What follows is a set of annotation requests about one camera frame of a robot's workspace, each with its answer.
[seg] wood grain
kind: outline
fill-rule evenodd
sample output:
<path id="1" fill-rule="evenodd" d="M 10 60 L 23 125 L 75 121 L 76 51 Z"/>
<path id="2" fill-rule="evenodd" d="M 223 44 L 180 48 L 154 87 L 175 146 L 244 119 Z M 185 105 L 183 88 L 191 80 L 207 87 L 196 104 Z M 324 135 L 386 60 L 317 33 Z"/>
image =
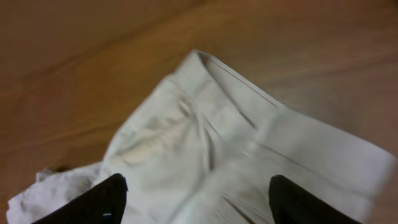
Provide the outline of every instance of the wood grain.
<path id="1" fill-rule="evenodd" d="M 1 89 L 2 210 L 37 171 L 100 160 L 118 127 L 191 49 L 398 156 L 396 2 L 207 1 Z M 397 223 L 397 210 L 394 173 L 370 223 Z"/>

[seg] black object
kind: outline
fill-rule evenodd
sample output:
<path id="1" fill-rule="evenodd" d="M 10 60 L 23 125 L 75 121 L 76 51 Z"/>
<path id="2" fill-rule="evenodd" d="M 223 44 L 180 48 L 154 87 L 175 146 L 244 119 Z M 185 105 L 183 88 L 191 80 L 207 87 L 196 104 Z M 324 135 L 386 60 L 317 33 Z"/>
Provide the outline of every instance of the black object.
<path id="1" fill-rule="evenodd" d="M 359 224 L 283 175 L 271 178 L 268 194 L 275 224 Z"/>
<path id="2" fill-rule="evenodd" d="M 124 177 L 113 174 L 34 224 L 120 224 L 127 191 Z"/>

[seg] wooden floor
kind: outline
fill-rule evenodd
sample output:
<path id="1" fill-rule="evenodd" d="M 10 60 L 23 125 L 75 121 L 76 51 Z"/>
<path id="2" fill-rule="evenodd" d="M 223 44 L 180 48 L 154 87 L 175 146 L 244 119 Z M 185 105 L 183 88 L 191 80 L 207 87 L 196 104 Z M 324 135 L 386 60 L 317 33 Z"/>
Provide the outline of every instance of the wooden floor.
<path id="1" fill-rule="evenodd" d="M 101 160 L 123 121 L 191 49 L 398 156 L 397 2 L 203 1 L 58 65 L 5 84 L 0 77 L 0 223 L 7 200 L 36 172 Z M 398 223 L 398 173 L 370 223 Z"/>

